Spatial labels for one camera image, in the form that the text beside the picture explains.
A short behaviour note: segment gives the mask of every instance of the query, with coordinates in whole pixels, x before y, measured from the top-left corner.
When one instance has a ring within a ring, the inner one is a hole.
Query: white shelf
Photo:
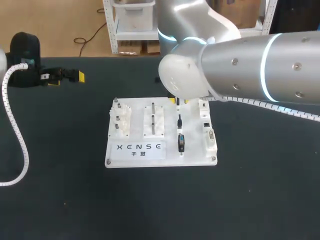
[[[116,16],[114,25],[117,26],[116,28],[116,39],[118,41],[138,41],[138,40],[158,40],[158,23],[154,19],[153,20],[153,29],[152,31],[124,31],[121,21]]]
[[[263,4],[266,5],[265,9],[262,10],[263,12],[265,12],[264,25],[262,26],[261,22],[257,21],[257,24],[254,28],[240,29],[240,33],[243,38],[269,34],[278,0],[264,1],[262,1]],[[119,18],[117,16],[115,17],[115,21],[113,21],[114,18],[112,3],[113,0],[103,0],[110,44],[112,52],[114,54],[118,53],[117,41],[142,41],[159,39],[157,28],[158,24],[156,18],[153,20],[152,31],[124,31],[124,28],[121,25],[121,21],[119,21]]]

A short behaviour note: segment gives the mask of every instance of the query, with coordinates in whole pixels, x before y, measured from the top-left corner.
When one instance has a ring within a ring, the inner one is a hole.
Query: black cable
[[[103,8],[99,8],[96,11],[98,14],[104,14],[105,10]],[[105,26],[107,25],[107,23],[105,22],[101,27],[99,27],[99,29],[95,32],[95,34],[87,41],[85,38],[83,37],[76,37],[75,39],[73,39],[73,42],[76,44],[83,44],[83,46],[81,47],[80,53],[79,53],[79,57],[81,57],[82,54],[82,50],[84,49],[84,47],[86,46],[86,44],[88,42],[90,42],[92,39],[94,39],[94,37],[97,35],[97,33]]]

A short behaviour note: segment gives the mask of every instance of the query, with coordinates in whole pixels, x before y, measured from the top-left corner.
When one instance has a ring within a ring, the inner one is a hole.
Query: black device
[[[178,150],[179,153],[185,152],[185,135],[179,134],[178,136]]]
[[[28,69],[14,72],[8,86],[29,88],[48,84],[59,85],[64,78],[69,79],[70,82],[84,82],[84,75],[78,69],[44,68],[41,65],[40,53],[40,41],[37,36],[25,32],[19,32],[13,36],[10,52],[5,54],[7,68],[26,63]]]

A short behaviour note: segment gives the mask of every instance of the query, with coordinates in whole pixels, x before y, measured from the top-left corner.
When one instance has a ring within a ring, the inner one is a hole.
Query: black table
[[[213,102],[217,166],[105,168],[113,98],[165,97],[154,81],[159,61],[45,58],[48,67],[80,68],[86,83],[9,89],[30,166],[0,188],[0,239],[319,239],[319,122]],[[22,166],[1,106],[0,181]]]

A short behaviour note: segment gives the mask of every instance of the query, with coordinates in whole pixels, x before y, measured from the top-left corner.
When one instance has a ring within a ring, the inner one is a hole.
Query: floor
[[[97,13],[103,0],[1,0],[0,46],[9,52],[14,34],[36,35],[42,57],[75,57],[81,44],[74,38],[90,39],[105,22]],[[82,51],[83,57],[115,56],[111,52],[107,27],[103,27]]]

